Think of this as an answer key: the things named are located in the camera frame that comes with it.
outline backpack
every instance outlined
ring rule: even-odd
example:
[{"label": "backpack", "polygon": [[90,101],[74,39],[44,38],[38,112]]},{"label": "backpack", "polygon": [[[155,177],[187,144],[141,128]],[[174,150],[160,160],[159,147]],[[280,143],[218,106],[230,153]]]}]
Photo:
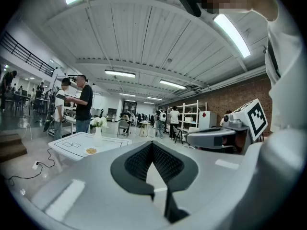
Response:
[{"label": "backpack", "polygon": [[159,120],[165,121],[166,120],[166,113],[160,111]]}]

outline metal railing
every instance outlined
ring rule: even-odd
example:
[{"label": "metal railing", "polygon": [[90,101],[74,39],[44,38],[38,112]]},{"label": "metal railing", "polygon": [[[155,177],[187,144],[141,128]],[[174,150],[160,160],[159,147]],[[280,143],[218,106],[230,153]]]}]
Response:
[{"label": "metal railing", "polygon": [[43,62],[40,58],[32,54],[21,44],[19,44],[8,32],[4,33],[3,37],[1,38],[0,44],[11,54],[17,56],[25,63],[52,77],[54,68]]}]

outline gray floor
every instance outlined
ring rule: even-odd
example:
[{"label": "gray floor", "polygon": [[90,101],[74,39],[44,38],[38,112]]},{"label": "gray floor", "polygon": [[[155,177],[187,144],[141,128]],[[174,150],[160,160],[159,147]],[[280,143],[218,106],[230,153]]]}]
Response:
[{"label": "gray floor", "polygon": [[[23,155],[21,157],[0,163],[0,171],[1,174],[3,174],[5,177],[10,177],[12,175],[18,175],[21,177],[31,177],[39,173],[40,166],[37,170],[33,170],[32,166],[34,165],[35,161],[40,161],[45,163],[46,165],[50,166],[53,164],[52,161],[48,160],[49,154],[47,152],[48,143],[53,140],[53,137],[47,136],[46,132],[43,132],[43,125],[44,123],[35,123],[34,120],[40,120],[44,119],[44,117],[34,117],[34,118],[22,118],[22,117],[16,117],[12,118],[10,116],[7,116],[8,113],[1,114],[0,118],[0,126],[2,128],[6,128],[7,130],[2,130],[1,135],[7,135],[7,134],[15,134],[18,133],[22,137],[22,142],[24,146],[27,148],[27,154]],[[22,125],[19,125],[21,127],[18,127],[18,123],[21,121],[29,122],[31,123],[31,129],[30,128],[21,128]],[[117,128],[118,123],[110,123],[108,122],[109,128],[103,128],[102,135],[105,137],[112,137],[117,138]],[[177,142],[174,144],[173,140],[169,139],[168,134],[164,134],[164,137],[161,138],[155,138],[154,133],[155,130],[149,126],[148,127],[148,133],[149,138],[147,137],[139,137],[140,135],[140,128],[131,127],[131,134],[128,136],[128,139],[132,140],[132,143],[137,143],[141,141],[146,140],[157,140],[160,143],[166,145],[169,148],[176,149],[178,147],[181,147],[181,143]],[[118,138],[126,138],[123,135],[119,135]],[[51,159],[54,158],[54,151],[51,150]],[[60,156],[60,160],[63,163],[63,169],[65,170],[69,166],[71,166],[74,162]],[[42,173],[37,176],[36,178],[32,179],[19,179],[14,178],[15,186],[8,186],[11,190],[17,190],[17,191],[23,191],[25,192],[24,196],[31,200],[32,196],[37,192],[37,190],[45,185],[49,180],[54,178],[58,174],[57,166],[54,166],[52,168],[46,168],[44,167],[42,170]],[[148,173],[155,173],[156,169],[152,165],[150,167],[150,170]],[[161,177],[156,176],[152,177],[151,181],[148,183],[152,184],[155,188],[165,188],[166,186],[164,182],[162,181]],[[161,190],[161,192],[156,193],[156,200],[155,204],[161,211],[164,209],[164,202],[165,202],[165,193],[166,191]]]}]

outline white box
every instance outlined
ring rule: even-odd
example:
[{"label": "white box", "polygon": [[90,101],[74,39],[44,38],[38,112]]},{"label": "white box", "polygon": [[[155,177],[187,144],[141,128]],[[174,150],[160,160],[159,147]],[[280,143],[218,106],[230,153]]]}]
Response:
[{"label": "white box", "polygon": [[185,122],[193,122],[193,118],[192,117],[185,117],[184,121]]}]

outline white cabinet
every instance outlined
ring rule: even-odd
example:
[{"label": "white cabinet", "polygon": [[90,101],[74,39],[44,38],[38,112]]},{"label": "white cabinet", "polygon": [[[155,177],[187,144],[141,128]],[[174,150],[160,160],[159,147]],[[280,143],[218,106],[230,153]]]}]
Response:
[{"label": "white cabinet", "polygon": [[216,126],[216,113],[209,111],[200,112],[198,128],[202,130],[211,128],[212,126]]}]

